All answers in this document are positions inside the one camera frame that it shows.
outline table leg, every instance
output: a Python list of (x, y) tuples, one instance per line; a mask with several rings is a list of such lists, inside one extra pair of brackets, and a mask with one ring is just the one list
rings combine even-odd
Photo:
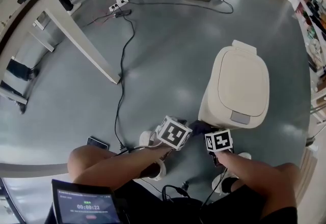
[(52, 47), (43, 37), (42, 35), (37, 31), (36, 28), (31, 27), (29, 29), (29, 33), (31, 33), (31, 35), (36, 38), (43, 46), (45, 46), (49, 51), (53, 52), (53, 50), (55, 49), (54, 47)]
[(71, 42), (96, 66), (108, 79), (118, 83), (120, 77), (89, 41), (58, 0), (42, 0), (45, 12)]
[(34, 24), (36, 26), (38, 26), (40, 28), (40, 30), (42, 30), (42, 31), (44, 30), (44, 27), (42, 26), (42, 24), (37, 19), (34, 21)]
[(15, 95), (13, 93), (11, 93), (10, 91), (0, 87), (0, 95), (4, 96), (4, 97), (9, 97), (13, 100), (16, 100), (22, 104), (27, 104), (27, 100), (21, 96)]

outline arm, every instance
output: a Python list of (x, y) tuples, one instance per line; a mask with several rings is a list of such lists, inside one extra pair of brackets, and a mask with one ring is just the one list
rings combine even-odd
[(278, 169), (228, 152), (216, 156), (245, 185), (265, 197), (261, 218), (282, 208), (296, 207), (293, 185)]
[(137, 178), (144, 169), (170, 150), (171, 148), (167, 147), (142, 149), (102, 160), (83, 171), (74, 183), (118, 189), (128, 181)]

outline wall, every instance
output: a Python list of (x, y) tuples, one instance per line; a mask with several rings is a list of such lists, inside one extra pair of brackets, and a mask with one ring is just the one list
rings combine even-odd
[[(18, 8), (20, 4), (17, 0), (2, 0), (0, 2), (0, 20), (4, 23), (7, 23), (9, 16), (12, 15)], [(4, 29), (2, 25), (0, 25), (0, 33)]]

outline gray concrete floor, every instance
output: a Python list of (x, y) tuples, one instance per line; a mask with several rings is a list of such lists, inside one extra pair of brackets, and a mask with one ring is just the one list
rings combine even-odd
[[(115, 0), (77, 0), (79, 26), (102, 15)], [(131, 0), (180, 2), (219, 10), (228, 6), (190, 0)], [(235, 152), (278, 165), (299, 164), (309, 123), (310, 83), (301, 30), (287, 0), (226, 0), (233, 14), (217, 14), (185, 6), (135, 6), (130, 19), (136, 36), (126, 50), (126, 95), (120, 111), (120, 133), (137, 145), (142, 131), (153, 129), (165, 115), (189, 121), (198, 116), (202, 96), (217, 53), (234, 39), (253, 45), (266, 62), (270, 76), (270, 103), (266, 119), (251, 130), (233, 130)], [(122, 47), (131, 36), (129, 24), (109, 19), (103, 25), (82, 28), (116, 71)], [(58, 45), (42, 62), (33, 83), (28, 109), (21, 116), (10, 101), (0, 98), (0, 161), (21, 164), (64, 163), (70, 151), (96, 136), (118, 152), (114, 118), (121, 87), (105, 78), (62, 33), (50, 23), (46, 33)], [(27, 38), (17, 59), (29, 66), (44, 49)], [(18, 90), (26, 85), (8, 75)], [(204, 199), (218, 174), (203, 140), (190, 139), (168, 158), (165, 184), (180, 186), (191, 180), (189, 193)]]

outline smartphone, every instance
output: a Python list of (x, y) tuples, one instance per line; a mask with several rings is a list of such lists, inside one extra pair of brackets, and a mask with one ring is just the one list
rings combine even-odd
[(108, 150), (108, 145), (107, 144), (105, 144), (103, 142), (100, 142), (99, 140), (97, 140), (96, 138), (94, 138), (92, 136), (88, 137), (86, 144), (87, 145), (93, 145), (93, 146)]
[(121, 17), (121, 16), (127, 16), (131, 14), (131, 10), (123, 10), (123, 11), (117, 11), (116, 14), (114, 15), (116, 18)]

